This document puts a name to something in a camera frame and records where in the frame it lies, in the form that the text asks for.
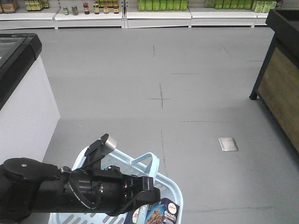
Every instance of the basket handle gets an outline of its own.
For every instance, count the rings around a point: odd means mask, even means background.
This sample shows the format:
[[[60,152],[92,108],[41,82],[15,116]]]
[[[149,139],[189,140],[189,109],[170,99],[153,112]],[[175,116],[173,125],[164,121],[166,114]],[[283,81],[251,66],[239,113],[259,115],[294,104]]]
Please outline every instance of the basket handle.
[[[143,160],[146,160],[150,157],[151,157],[151,161],[144,169],[144,172],[146,174],[148,174],[148,176],[153,177],[154,182],[155,182],[156,175],[157,175],[158,168],[159,168],[159,162],[160,162],[158,157],[155,154],[146,153],[142,156],[139,156],[138,158],[131,161],[131,165],[135,165],[135,164],[142,162]],[[148,211],[148,207],[149,207],[149,205],[147,204],[147,205],[143,205],[139,208],[138,220],[137,220],[136,224],[144,224],[146,214]]]
[[[144,172],[146,174],[148,174],[148,176],[152,177],[154,179],[154,182],[155,182],[156,175],[157,175],[157,172],[158,172],[158,169],[159,169],[159,159],[155,154],[146,153],[142,156],[139,156],[138,158],[131,161],[131,165],[133,166],[133,165],[135,165],[139,162],[142,162],[142,161],[144,161],[144,160],[146,160],[150,157],[151,157],[151,161],[149,162],[149,164],[144,169]]]

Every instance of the green product package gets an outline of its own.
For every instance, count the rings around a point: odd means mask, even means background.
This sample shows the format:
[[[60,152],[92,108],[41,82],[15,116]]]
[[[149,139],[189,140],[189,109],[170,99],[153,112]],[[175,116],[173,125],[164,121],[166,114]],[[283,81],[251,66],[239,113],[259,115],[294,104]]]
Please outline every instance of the green product package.
[[[152,0],[145,0],[145,10],[146,11],[152,11],[153,10]]]
[[[167,11],[173,10],[173,0],[166,0],[166,10]]]
[[[188,8],[188,0],[181,0],[181,11],[186,11]]]
[[[249,10],[251,8],[252,0],[245,0],[244,9]]]
[[[238,5],[237,5],[237,9],[243,9],[244,8],[244,3],[245,3],[245,0],[239,0]]]
[[[274,8],[276,8],[276,4],[277,4],[277,2],[276,2],[276,1],[272,1],[272,6],[271,6],[271,9],[274,9]]]
[[[231,0],[231,2],[230,2],[231,9],[236,9],[237,5],[238,5],[238,0]]]
[[[212,3],[213,3],[213,0],[206,0],[205,7],[206,8],[211,8],[212,7]]]
[[[178,11],[181,8],[180,0],[173,0],[173,10]]]
[[[256,8],[254,9],[255,13],[261,13],[263,10],[265,2],[264,1],[256,1]]]
[[[166,10],[166,0],[160,0],[160,11]]]
[[[257,0],[253,0],[253,2],[252,2],[252,6],[251,6],[252,11],[254,11],[256,8],[256,2],[257,2]]]
[[[229,9],[230,8],[230,0],[223,0],[223,9]]]
[[[272,7],[272,2],[271,1],[265,1],[262,13],[268,13]]]
[[[215,9],[222,9],[223,0],[216,0]]]
[[[145,10],[145,0],[138,0],[138,11]]]
[[[153,0],[153,11],[159,11],[160,9],[160,0]]]

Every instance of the bottle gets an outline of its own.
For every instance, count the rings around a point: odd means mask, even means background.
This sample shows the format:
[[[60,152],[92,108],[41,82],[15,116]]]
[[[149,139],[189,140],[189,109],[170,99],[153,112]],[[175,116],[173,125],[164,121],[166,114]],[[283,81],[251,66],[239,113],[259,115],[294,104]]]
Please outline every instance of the bottle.
[[[152,0],[145,0],[145,10],[146,11],[152,11],[153,10]]]
[[[252,2],[252,6],[251,6],[252,11],[254,11],[256,8],[256,2],[257,2],[257,0],[253,0],[253,2]]]
[[[255,13],[261,13],[263,10],[263,6],[264,6],[265,2],[264,1],[256,1],[256,8],[254,9]]]
[[[238,0],[231,0],[230,1],[230,9],[236,9],[238,5]]]
[[[181,0],[181,11],[186,11],[188,8],[188,0]]]
[[[166,0],[160,0],[160,11],[166,10]]]
[[[173,10],[178,11],[181,8],[180,0],[173,0]]]
[[[14,0],[1,0],[1,4],[4,13],[15,13],[17,7]]]
[[[119,6],[118,6],[117,3],[113,5],[113,13],[114,14],[119,14],[120,13],[120,9],[119,9]]]
[[[138,0],[138,11],[145,10],[145,0]]]
[[[216,0],[215,9],[222,9],[223,0]]]
[[[70,11],[69,9],[67,8],[67,6],[64,7],[64,15],[69,15],[70,14]]]
[[[73,15],[79,15],[77,6],[72,6],[72,7],[71,7],[71,10],[72,10],[72,12],[73,12]]]
[[[87,2],[84,2],[84,3],[83,3],[83,7],[84,7],[84,14],[85,14],[85,15],[90,14],[90,11],[89,11],[89,5],[88,5]]]
[[[212,7],[212,2],[213,2],[213,0],[206,0],[205,7],[206,8],[211,8]]]
[[[44,8],[50,8],[49,0],[42,0]]]
[[[166,0],[166,10],[167,11],[173,10],[173,0]]]
[[[160,0],[153,0],[153,11],[159,11],[160,9]]]
[[[249,10],[251,8],[252,0],[245,0],[244,9]]]
[[[108,7],[113,8],[113,0],[108,0]]]
[[[29,4],[31,5],[31,11],[36,11],[36,5],[33,0],[29,0]]]
[[[231,4],[230,0],[223,0],[223,6],[222,6],[222,8],[223,9],[229,9],[230,8],[230,4]]]
[[[237,5],[237,9],[243,9],[244,8],[244,3],[245,3],[245,0],[239,0],[238,5]]]
[[[0,14],[2,14],[2,13],[4,13],[4,12],[3,12],[2,6],[0,4]]]
[[[95,14],[100,14],[100,8],[99,8],[99,4],[98,3],[95,3],[93,5],[93,10],[94,10]]]
[[[25,2],[27,11],[28,11],[28,12],[32,11],[32,10],[31,10],[31,4],[29,3],[29,0],[24,0],[24,2]]]
[[[108,14],[108,13],[109,13],[108,4],[104,4],[104,14]]]

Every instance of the cereal box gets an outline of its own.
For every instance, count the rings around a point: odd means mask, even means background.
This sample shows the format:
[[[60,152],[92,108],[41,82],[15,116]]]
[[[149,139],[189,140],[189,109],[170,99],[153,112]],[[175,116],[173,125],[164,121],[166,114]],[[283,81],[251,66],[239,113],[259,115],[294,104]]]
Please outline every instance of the cereal box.
[[[178,218],[179,206],[168,198],[162,198],[159,203],[149,206],[145,224],[175,224]]]

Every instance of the jar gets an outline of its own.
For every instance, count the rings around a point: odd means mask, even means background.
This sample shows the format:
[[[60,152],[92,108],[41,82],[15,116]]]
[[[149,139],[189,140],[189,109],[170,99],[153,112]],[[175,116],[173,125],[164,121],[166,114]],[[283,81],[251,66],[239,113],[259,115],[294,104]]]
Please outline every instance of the jar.
[[[173,10],[173,0],[166,0],[166,10],[167,11]]]
[[[231,0],[223,0],[223,9],[229,9],[230,8]]]
[[[215,9],[222,9],[223,0],[216,0]]]
[[[252,0],[245,0],[244,2],[244,9],[249,10],[251,8]]]
[[[238,0],[231,0],[230,2],[230,9],[236,9],[238,6]]]
[[[86,15],[90,14],[89,5],[87,2],[83,3],[83,7],[84,7],[84,14],[86,14]]]
[[[64,15],[69,15],[70,12],[69,12],[69,9],[65,6],[64,7]]]
[[[73,15],[79,15],[77,6],[72,6],[72,7],[71,7],[71,10],[72,10],[72,12],[73,12]]]
[[[99,8],[99,4],[98,3],[95,3],[93,5],[93,10],[94,10],[95,14],[100,14],[100,8]]]
[[[145,0],[138,0],[138,11],[145,10]]]
[[[245,3],[245,0],[239,0],[237,9],[244,9],[244,3]]]
[[[104,14],[108,14],[108,13],[109,13],[108,4],[104,4]]]
[[[160,9],[160,0],[153,0],[153,11],[159,11]]]
[[[188,8],[188,0],[181,0],[181,11],[186,11]]]
[[[152,0],[145,0],[145,10],[146,11],[153,10],[153,1]]]
[[[119,9],[118,4],[114,4],[114,5],[113,5],[113,12],[114,12],[114,14],[118,14],[118,13],[120,13],[120,9]]]
[[[160,0],[160,11],[166,10],[166,0]]]
[[[181,8],[181,1],[180,0],[173,0],[173,10],[178,11]]]

